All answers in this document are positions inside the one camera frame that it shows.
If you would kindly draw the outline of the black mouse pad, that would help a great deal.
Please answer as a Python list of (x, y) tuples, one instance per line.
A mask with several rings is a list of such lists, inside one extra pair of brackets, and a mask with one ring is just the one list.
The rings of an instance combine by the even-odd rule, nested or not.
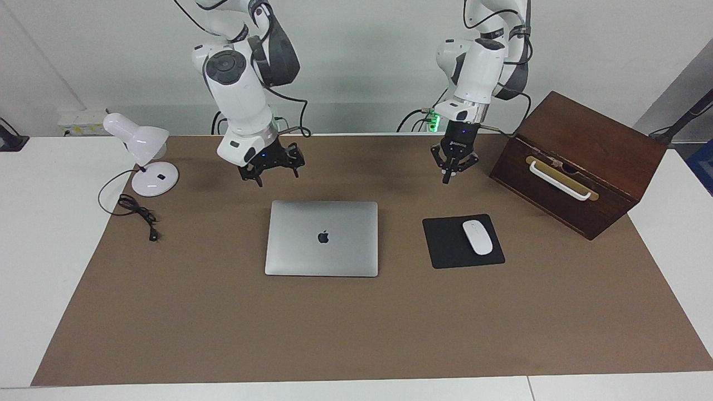
[[(474, 253), (462, 228), (462, 223), (468, 220), (479, 220), (484, 224), (494, 245), (492, 253), (484, 256)], [(494, 266), (506, 262), (491, 216), (487, 214), (426, 218), (422, 225), (431, 266), (435, 269)]]

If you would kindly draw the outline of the silver laptop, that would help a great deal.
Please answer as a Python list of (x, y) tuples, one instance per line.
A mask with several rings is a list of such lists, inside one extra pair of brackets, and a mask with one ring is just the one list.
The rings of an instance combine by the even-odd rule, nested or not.
[(377, 202), (272, 201), (265, 274), (377, 277)]

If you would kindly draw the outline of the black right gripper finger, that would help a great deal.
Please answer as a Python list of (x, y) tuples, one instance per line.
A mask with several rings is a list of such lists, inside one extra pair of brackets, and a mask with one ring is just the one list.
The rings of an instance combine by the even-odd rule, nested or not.
[(287, 166), (293, 171), (295, 178), (299, 178), (298, 169), (305, 165), (305, 158), (298, 146), (287, 147)]
[(263, 165), (245, 165), (245, 167), (238, 167), (240, 177), (244, 181), (252, 180), (257, 183), (260, 188), (264, 187), (262, 182), (262, 172), (264, 170)]

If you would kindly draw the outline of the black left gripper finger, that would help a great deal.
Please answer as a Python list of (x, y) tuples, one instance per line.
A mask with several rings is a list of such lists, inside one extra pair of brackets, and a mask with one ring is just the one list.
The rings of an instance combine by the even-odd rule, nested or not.
[(458, 173), (462, 173), (470, 167), (473, 167), (478, 162), (479, 157), (476, 153), (469, 153), (468, 155), (466, 155), (466, 157), (460, 158), (458, 160), (456, 160), (456, 158), (453, 158), (452, 175), (455, 176)]
[(433, 145), (431, 147), (431, 155), (433, 156), (434, 161), (436, 162), (436, 165), (441, 170), (442, 173), (442, 183), (443, 184), (449, 184), (449, 180), (451, 180), (452, 176), (452, 169), (451, 169), (451, 158), (447, 158), (446, 160), (443, 160), (441, 157), (441, 147), (440, 145)]

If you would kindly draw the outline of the black stand pole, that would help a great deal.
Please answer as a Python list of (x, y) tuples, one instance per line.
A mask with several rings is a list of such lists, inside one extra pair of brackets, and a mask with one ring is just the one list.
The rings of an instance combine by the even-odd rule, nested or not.
[(656, 140), (660, 144), (670, 145), (675, 135), (684, 129), (693, 120), (705, 114), (713, 107), (713, 88), (706, 92), (701, 99), (688, 109), (674, 124), (658, 129), (647, 135), (650, 139)]

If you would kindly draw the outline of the black clamp mount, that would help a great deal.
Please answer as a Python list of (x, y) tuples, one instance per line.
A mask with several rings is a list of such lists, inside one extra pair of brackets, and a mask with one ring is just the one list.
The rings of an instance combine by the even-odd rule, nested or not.
[(28, 143), (30, 137), (21, 135), (6, 119), (0, 117), (0, 153), (19, 152)]

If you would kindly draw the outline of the white power strip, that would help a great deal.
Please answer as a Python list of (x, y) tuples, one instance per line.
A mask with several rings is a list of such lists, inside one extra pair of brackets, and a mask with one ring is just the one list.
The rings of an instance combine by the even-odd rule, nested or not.
[(57, 122), (58, 134), (63, 137), (94, 137), (110, 135), (104, 129), (106, 109), (87, 109), (64, 113)]

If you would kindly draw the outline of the white computer mouse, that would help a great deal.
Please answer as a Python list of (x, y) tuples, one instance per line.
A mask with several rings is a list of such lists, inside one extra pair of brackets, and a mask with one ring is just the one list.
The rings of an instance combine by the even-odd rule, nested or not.
[(491, 236), (481, 221), (464, 221), (462, 228), (475, 254), (484, 256), (492, 253), (494, 245), (492, 244)]

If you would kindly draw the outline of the brown table mat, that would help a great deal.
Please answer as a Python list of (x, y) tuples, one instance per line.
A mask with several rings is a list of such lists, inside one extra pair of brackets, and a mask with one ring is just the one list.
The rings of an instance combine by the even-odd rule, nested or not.
[[(706, 350), (631, 220), (593, 241), (489, 177), (506, 139), (443, 185), (434, 137), (298, 139), (300, 177), (241, 181), (219, 138), (178, 136), (178, 185), (110, 218), (37, 386), (385, 380), (709, 371)], [(374, 201), (375, 278), (264, 273), (275, 199)], [(506, 262), (435, 269), (422, 221), (487, 214)]]

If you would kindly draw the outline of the blue crate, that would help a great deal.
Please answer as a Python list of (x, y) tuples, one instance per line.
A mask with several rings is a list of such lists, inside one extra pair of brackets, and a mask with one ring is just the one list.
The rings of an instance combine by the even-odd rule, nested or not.
[(713, 139), (692, 153), (685, 163), (713, 197)]

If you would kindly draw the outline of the white desk lamp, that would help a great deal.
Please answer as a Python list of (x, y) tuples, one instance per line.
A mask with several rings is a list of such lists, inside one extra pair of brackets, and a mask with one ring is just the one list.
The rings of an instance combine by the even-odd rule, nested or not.
[(120, 113), (104, 117), (104, 129), (120, 139), (135, 160), (138, 172), (131, 180), (132, 190), (146, 198), (168, 193), (180, 178), (178, 168), (160, 159), (167, 150), (168, 130), (149, 125), (138, 125)]

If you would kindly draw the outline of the dark wooden box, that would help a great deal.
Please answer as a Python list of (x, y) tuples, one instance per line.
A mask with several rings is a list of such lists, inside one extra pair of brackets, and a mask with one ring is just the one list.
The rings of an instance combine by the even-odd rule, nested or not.
[[(666, 146), (551, 91), (507, 141), (491, 178), (594, 239), (639, 203)], [(529, 163), (580, 193), (578, 201), (532, 174)]]

